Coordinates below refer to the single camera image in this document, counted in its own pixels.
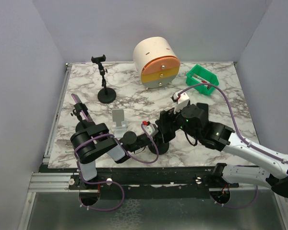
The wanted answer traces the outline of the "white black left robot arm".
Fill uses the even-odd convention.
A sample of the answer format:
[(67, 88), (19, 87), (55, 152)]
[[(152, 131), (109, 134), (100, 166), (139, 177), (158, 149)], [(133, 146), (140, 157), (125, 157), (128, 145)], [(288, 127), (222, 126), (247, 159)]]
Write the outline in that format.
[(80, 170), (80, 184), (86, 189), (91, 189), (96, 185), (96, 159), (104, 154), (109, 155), (117, 164), (131, 158), (130, 152), (136, 152), (145, 147), (156, 155), (165, 154), (169, 149), (169, 144), (163, 142), (156, 125), (143, 122), (141, 128), (143, 134), (138, 136), (128, 131), (118, 140), (109, 133), (104, 123), (98, 125), (94, 122), (79, 123), (70, 141), (77, 167)]

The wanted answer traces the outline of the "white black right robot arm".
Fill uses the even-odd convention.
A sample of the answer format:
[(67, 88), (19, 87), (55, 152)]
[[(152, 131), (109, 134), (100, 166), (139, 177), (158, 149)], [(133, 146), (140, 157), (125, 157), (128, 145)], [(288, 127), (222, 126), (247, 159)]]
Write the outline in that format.
[(226, 183), (253, 184), (288, 198), (288, 155), (254, 143), (222, 123), (209, 121), (207, 104), (188, 104), (177, 113), (174, 109), (162, 111), (156, 125), (164, 143), (170, 142), (176, 131), (182, 130), (208, 149), (229, 153), (254, 164), (251, 167), (218, 163), (211, 175), (215, 187)]

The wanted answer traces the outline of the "black adjustable phone stand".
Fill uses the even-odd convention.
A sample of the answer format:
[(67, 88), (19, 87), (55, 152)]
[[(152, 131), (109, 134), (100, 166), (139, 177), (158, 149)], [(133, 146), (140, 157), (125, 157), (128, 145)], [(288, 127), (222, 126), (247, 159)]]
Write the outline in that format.
[(91, 57), (91, 61), (98, 65), (99, 74), (102, 77), (102, 89), (98, 92), (97, 98), (103, 104), (109, 104), (116, 99), (116, 92), (114, 89), (107, 87), (107, 81), (105, 79), (105, 74), (108, 72), (102, 65), (102, 62), (106, 61), (106, 56)]

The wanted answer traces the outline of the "black round-base phone stand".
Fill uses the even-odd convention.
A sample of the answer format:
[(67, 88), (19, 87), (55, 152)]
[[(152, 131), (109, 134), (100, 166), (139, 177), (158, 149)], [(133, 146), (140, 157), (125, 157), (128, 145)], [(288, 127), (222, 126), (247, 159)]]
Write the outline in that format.
[[(169, 143), (159, 143), (156, 146), (158, 148), (159, 155), (167, 153), (169, 149)], [(153, 154), (157, 155), (156, 149), (153, 144), (149, 144), (148, 148)]]

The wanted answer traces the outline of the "silver folding phone stand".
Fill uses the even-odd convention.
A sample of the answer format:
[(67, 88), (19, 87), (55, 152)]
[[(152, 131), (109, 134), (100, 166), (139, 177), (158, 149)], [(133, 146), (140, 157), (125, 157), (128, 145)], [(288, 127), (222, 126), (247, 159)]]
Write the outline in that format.
[(112, 122), (115, 123), (113, 125), (115, 137), (122, 138), (128, 128), (128, 122), (125, 120), (123, 109), (112, 110)]

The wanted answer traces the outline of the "silver phone with dark screen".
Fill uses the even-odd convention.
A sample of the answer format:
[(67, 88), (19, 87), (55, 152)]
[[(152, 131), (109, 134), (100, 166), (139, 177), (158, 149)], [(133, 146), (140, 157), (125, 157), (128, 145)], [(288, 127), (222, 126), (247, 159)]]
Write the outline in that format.
[(162, 134), (163, 142), (169, 143), (173, 138), (175, 138), (176, 117), (174, 114), (174, 109), (167, 111), (162, 111), (158, 120), (158, 128)]

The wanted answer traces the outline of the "small black phone stand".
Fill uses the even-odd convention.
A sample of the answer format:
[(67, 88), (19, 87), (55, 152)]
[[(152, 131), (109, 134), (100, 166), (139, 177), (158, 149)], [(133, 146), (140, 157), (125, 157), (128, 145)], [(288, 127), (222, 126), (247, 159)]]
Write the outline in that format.
[(92, 120), (90, 114), (88, 113), (86, 105), (83, 103), (76, 103), (74, 105), (71, 116), (76, 116), (79, 121), (75, 128), (76, 132), (95, 125), (95, 122)]

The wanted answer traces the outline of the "purple phone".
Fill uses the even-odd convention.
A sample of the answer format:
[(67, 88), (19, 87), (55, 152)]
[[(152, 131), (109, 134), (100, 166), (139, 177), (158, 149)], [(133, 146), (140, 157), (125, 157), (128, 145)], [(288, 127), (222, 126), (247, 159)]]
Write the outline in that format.
[(75, 101), (74, 109), (72, 111), (72, 115), (75, 115), (77, 119), (82, 122), (83, 118), (87, 122), (92, 122), (92, 118), (88, 112), (87, 106), (81, 101), (77, 94), (71, 94), (73, 100)]

